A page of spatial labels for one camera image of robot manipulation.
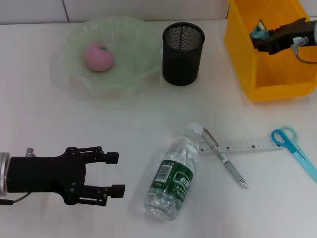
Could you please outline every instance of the yellow plastic bin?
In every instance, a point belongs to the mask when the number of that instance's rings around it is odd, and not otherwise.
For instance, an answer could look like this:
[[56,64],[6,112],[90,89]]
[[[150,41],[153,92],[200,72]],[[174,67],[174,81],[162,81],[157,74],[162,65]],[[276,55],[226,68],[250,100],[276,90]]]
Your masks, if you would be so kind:
[[[317,85],[317,65],[300,62],[291,49],[275,55],[258,52],[250,39],[261,19],[275,29],[306,17],[298,0],[230,0],[225,42],[241,87],[252,101],[267,101],[307,95]],[[316,47],[301,47],[299,56],[317,61]]]

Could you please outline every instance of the white table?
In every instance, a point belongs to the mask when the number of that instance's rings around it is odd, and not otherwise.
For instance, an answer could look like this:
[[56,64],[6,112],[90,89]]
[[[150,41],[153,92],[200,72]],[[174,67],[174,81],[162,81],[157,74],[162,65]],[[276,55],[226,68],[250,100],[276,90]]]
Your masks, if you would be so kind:
[[[159,35],[172,22],[150,23]],[[315,237],[317,184],[286,151],[232,154],[242,189],[215,156],[203,156],[174,221],[146,220],[143,199],[160,159],[188,122],[218,140],[270,135],[283,125],[317,165],[317,92],[283,102],[246,99],[224,45],[226,20],[194,21],[206,35],[199,78],[176,87],[158,75],[137,95],[98,101],[74,94],[61,47],[79,24],[0,26],[0,150],[57,156],[66,147],[102,146],[118,165],[87,166],[86,184],[126,184],[106,207],[67,206],[58,194],[31,194],[0,207],[4,238],[298,238]],[[22,194],[9,194],[16,199]]]

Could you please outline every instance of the translucent bowl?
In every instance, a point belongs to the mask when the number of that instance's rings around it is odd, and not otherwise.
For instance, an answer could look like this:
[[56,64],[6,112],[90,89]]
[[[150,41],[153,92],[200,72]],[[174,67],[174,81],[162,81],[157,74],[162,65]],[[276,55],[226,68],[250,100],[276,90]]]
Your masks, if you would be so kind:
[[[90,71],[84,50],[103,43],[114,54],[114,66],[106,72]],[[162,39],[151,25],[128,16],[101,17],[76,29],[64,45],[65,67],[93,93],[137,86],[149,73],[160,69]]]

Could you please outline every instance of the pink ball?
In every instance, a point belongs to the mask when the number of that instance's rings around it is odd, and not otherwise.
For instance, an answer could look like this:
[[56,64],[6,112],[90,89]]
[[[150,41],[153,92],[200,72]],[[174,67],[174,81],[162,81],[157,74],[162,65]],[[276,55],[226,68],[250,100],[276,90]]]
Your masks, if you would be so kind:
[[102,43],[90,44],[84,52],[86,66],[95,72],[104,72],[114,64],[112,52]]

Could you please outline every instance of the ruler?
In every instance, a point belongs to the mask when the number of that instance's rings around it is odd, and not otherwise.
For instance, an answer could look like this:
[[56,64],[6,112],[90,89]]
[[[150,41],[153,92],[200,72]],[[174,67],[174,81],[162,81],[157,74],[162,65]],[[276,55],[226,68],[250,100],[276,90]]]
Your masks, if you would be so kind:
[[[219,151],[221,153],[233,152],[263,152],[275,151],[282,148],[276,145],[271,137],[255,138],[255,139],[238,139],[217,141],[219,144]],[[203,140],[200,143],[200,154],[212,154],[213,151],[209,145]]]

